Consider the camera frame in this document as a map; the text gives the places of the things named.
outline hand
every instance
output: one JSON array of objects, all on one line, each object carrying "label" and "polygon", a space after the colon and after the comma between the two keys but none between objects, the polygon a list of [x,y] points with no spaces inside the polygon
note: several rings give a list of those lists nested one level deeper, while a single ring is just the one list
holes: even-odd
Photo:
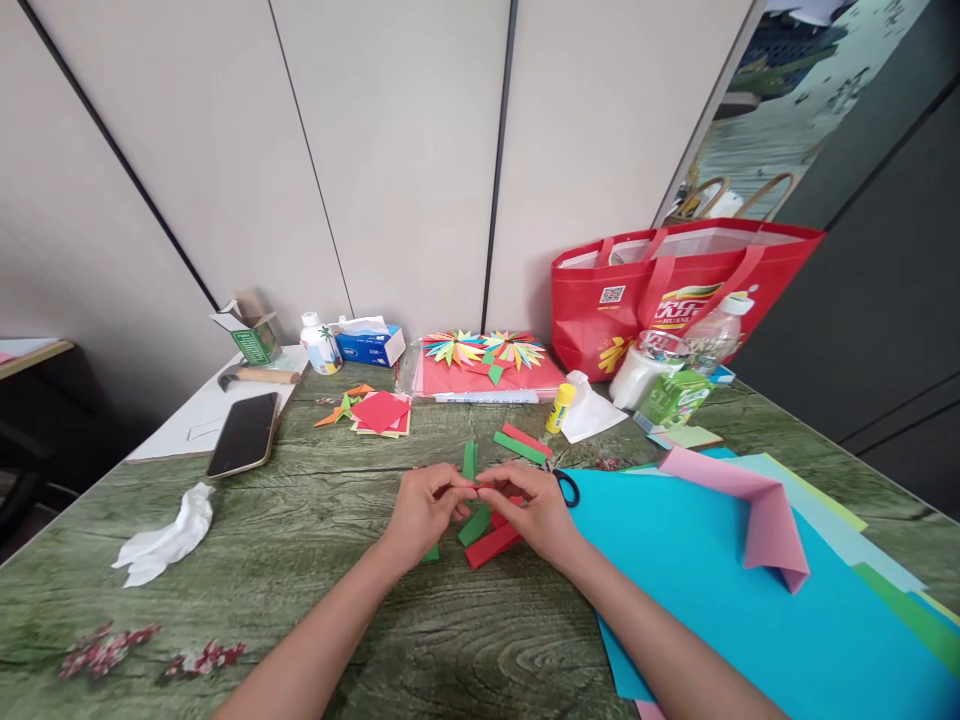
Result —
[{"label": "hand", "polygon": [[380,542],[410,570],[437,544],[451,519],[470,516],[463,501],[476,497],[474,484],[450,463],[409,470],[400,480],[393,517]]},{"label": "hand", "polygon": [[[561,572],[588,547],[551,473],[511,460],[480,473],[477,482],[485,486],[477,490],[480,499],[503,515],[537,555]],[[518,495],[527,501],[523,507],[508,499]]]}]

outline mural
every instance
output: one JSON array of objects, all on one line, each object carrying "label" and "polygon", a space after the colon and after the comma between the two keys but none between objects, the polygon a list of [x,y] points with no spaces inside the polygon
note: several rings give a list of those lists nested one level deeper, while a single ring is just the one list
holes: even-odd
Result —
[{"label": "mural", "polygon": [[[724,178],[728,190],[749,201],[771,179],[788,174],[741,216],[760,219],[775,209],[927,1],[769,0],[674,207],[710,178]],[[736,202],[718,203],[714,216],[736,209]]]}]

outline qr code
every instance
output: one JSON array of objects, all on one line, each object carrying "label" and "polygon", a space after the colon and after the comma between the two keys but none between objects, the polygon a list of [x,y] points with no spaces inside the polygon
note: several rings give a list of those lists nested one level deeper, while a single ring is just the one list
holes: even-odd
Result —
[{"label": "qr code", "polygon": [[626,289],[626,285],[617,285],[616,287],[604,288],[603,294],[600,296],[600,304],[607,302],[620,302],[620,298],[623,297],[623,291]]}]

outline hammer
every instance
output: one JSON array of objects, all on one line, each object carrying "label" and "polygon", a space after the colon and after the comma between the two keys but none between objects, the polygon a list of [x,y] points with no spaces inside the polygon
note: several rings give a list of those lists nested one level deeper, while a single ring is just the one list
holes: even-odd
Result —
[{"label": "hammer", "polygon": [[217,384],[224,392],[227,391],[227,385],[234,380],[253,380],[255,382],[275,382],[286,385],[296,385],[300,382],[300,373],[292,370],[260,370],[252,368],[247,361],[231,365],[217,378]]}]

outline red tote bag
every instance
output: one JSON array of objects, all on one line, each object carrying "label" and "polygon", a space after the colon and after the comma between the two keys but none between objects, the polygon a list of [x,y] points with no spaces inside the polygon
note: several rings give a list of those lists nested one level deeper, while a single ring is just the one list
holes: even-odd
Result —
[{"label": "red tote bag", "polygon": [[683,335],[734,292],[754,300],[741,344],[825,233],[720,218],[604,238],[551,265],[553,347],[569,370],[609,380],[641,330]]}]

